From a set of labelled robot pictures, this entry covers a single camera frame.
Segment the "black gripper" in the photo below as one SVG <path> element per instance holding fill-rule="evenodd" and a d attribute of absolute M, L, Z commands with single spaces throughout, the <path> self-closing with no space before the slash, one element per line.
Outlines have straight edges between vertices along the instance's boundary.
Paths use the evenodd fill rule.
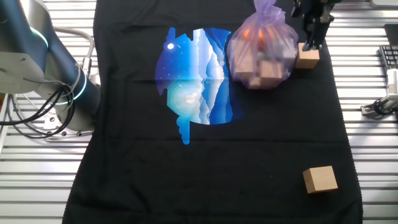
<path fill-rule="evenodd" d="M 294 0 L 292 17 L 303 18 L 303 30 L 307 35 L 302 50 L 319 50 L 325 40 L 328 22 L 334 21 L 331 10 L 335 0 Z"/>

